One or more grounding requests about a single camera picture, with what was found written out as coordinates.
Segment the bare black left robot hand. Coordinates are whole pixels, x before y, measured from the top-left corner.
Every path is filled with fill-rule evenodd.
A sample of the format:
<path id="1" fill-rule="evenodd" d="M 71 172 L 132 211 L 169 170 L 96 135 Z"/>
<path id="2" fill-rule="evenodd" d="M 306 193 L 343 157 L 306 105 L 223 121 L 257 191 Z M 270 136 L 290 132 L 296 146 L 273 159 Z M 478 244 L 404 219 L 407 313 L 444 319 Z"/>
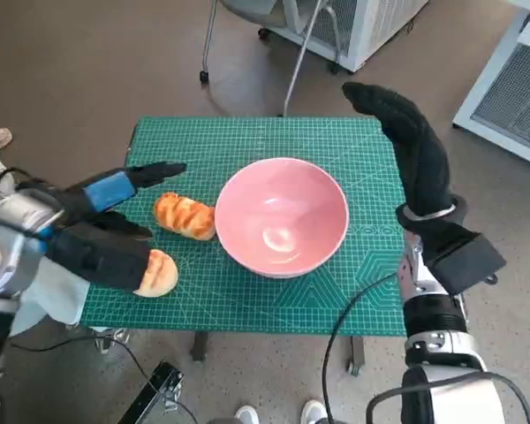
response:
<path id="1" fill-rule="evenodd" d="M 185 171 L 184 163 L 148 163 L 108 170 L 72 185 L 59 194 L 64 215 L 57 234 L 148 241 L 152 231 L 129 221 L 114 207 L 133 198 L 139 190 L 160 185 Z"/>

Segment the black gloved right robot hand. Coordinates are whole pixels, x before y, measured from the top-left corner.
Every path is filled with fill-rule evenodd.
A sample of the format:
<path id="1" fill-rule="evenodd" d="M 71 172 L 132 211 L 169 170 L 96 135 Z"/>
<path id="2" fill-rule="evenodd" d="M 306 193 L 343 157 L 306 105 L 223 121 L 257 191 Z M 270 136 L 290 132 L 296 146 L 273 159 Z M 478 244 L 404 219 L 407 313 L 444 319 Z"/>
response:
<path id="1" fill-rule="evenodd" d="M 411 212 L 429 216 L 451 208 L 447 154 L 418 106 L 377 85 L 346 82 L 342 90 L 356 112 L 379 120 L 383 134 L 391 141 Z"/>

